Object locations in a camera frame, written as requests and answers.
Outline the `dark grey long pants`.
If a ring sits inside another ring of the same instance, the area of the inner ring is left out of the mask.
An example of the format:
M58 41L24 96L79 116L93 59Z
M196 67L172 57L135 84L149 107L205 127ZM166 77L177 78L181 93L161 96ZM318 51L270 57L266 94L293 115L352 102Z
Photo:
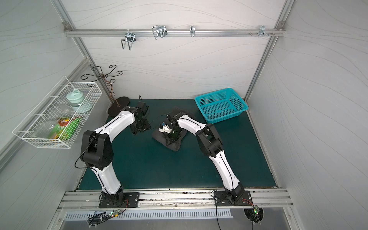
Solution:
M170 115L177 115L179 113L184 113L184 115L188 115L191 119L194 119L196 120L196 117L191 113L191 112L188 112L186 110L183 110L177 106L175 106L173 108L173 110L169 113ZM165 119L163 121L164 124L166 125L170 125L170 122ZM178 151L181 147L181 140L177 141L177 142L166 142L165 140L165 134L166 133L162 133L159 131L159 128L158 129L155 129L154 132L152 133L152 138L155 139L156 141L158 141L159 143L161 143L162 145L164 145L165 147L173 150L173 151ZM184 137L185 135L187 134L187 130L184 129Z

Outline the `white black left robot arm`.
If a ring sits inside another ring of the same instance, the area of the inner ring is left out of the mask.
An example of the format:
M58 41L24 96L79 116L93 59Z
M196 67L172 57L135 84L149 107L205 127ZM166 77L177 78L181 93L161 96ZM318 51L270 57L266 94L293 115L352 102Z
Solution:
M107 124L94 131L87 130L82 136L80 160L96 175L102 198L114 205L124 202L124 189L113 169L112 142L127 127L133 135L149 130L150 123L145 117L148 109L142 101L135 107L126 106Z

